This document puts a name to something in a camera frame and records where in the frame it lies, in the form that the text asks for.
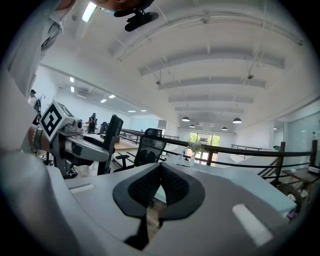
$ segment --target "glass wall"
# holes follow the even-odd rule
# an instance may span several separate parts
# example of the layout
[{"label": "glass wall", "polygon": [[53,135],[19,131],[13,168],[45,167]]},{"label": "glass wall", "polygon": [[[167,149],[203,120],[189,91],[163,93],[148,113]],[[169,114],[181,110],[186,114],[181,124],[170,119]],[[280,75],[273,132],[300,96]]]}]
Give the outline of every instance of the glass wall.
[{"label": "glass wall", "polygon": [[[213,134],[206,134],[206,133],[198,133],[198,132],[190,132],[189,135],[189,141],[190,142],[202,142],[205,145],[210,145],[210,146],[217,146],[220,147],[220,140],[221,136],[219,135],[213,135]],[[188,156],[192,156],[192,151],[191,149],[188,149],[187,151]],[[200,158],[203,160],[208,160],[209,153],[208,152],[200,152],[195,155],[195,158]],[[218,154],[214,153],[212,156],[212,161],[217,161],[218,160]],[[197,164],[201,165],[206,165],[206,161],[201,161],[201,160],[195,160],[194,161]]]}]

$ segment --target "fluorescent light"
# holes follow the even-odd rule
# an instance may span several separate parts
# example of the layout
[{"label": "fluorescent light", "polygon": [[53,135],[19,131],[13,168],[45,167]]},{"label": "fluorescent light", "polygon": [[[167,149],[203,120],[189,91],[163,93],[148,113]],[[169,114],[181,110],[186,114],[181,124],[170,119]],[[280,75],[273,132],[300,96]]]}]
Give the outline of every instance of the fluorescent light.
[{"label": "fluorescent light", "polygon": [[94,14],[96,8],[97,6],[93,2],[89,2],[82,15],[82,20],[84,22],[88,22],[91,19],[92,14]]}]

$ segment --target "white ceiling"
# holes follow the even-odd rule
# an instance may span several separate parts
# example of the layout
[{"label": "white ceiling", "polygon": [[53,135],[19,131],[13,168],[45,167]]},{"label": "white ceiling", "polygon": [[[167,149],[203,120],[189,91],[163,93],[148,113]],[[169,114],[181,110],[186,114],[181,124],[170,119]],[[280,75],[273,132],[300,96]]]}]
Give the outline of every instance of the white ceiling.
[{"label": "white ceiling", "polygon": [[[87,4],[76,2],[64,34],[165,92],[178,116],[188,116],[194,124],[232,126],[257,96],[286,76],[304,44],[295,24],[272,0],[155,0],[146,11],[159,13],[159,19],[133,32],[125,31],[127,17],[99,9],[83,22]],[[247,79],[248,69],[253,79]],[[70,86],[68,77],[60,79],[62,87]],[[110,95],[80,81],[74,85],[95,101]],[[141,114],[119,97],[106,104]]]},{"label": "white ceiling", "polygon": [[92,101],[96,104],[100,104],[106,108],[110,108],[119,112],[123,112],[127,115],[149,115],[150,113],[141,112],[139,107],[119,98],[118,96],[114,98],[109,98],[112,93],[107,91],[102,91],[90,84],[74,79],[74,82],[70,81],[70,76],[61,74],[56,71],[51,71],[55,80],[57,81],[58,87],[60,89],[59,93],[64,93],[64,90],[71,90],[71,86],[74,87],[74,95],[80,96],[83,99],[87,99],[88,101]]}]

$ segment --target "ceiling track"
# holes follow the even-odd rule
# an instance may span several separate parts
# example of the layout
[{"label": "ceiling track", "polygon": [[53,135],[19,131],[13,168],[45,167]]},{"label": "ceiling track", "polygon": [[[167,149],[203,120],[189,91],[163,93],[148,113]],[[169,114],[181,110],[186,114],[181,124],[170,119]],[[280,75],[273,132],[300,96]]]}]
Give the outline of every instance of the ceiling track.
[{"label": "ceiling track", "polygon": [[[228,14],[213,13],[213,14],[197,15],[197,16],[192,16],[188,18],[183,18],[178,21],[169,23],[165,26],[162,26],[148,33],[143,38],[140,38],[134,43],[131,43],[130,46],[126,47],[124,52],[119,57],[117,57],[117,61],[125,60],[128,56],[132,55],[133,52],[147,45],[149,43],[150,37],[163,36],[164,33],[168,33],[168,34],[171,33],[171,31],[168,31],[168,29],[175,29],[175,28],[182,29],[182,28],[188,28],[192,26],[202,26],[203,22],[200,19],[203,19],[203,18],[206,18],[206,21],[208,24],[237,24],[237,25],[241,24],[241,25],[251,26],[255,28],[262,28],[263,22],[264,22],[263,19],[249,17],[245,15],[230,14],[230,13]],[[297,45],[303,44],[301,36],[295,35],[278,25],[272,24],[269,21],[265,22],[264,29],[271,33],[275,33],[277,35],[285,37]]]}]

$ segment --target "office chair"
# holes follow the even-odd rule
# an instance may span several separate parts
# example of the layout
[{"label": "office chair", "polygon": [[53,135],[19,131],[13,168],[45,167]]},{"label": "office chair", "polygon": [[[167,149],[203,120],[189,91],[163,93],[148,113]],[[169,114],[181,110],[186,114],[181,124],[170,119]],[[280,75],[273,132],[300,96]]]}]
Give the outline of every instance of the office chair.
[{"label": "office chair", "polygon": [[123,170],[131,169],[146,164],[157,163],[166,147],[167,141],[162,138],[162,130],[149,128],[141,136],[139,148],[136,153],[133,165],[127,166],[126,159],[129,155],[119,155],[115,158],[122,160],[122,168],[114,171],[120,172]]}]

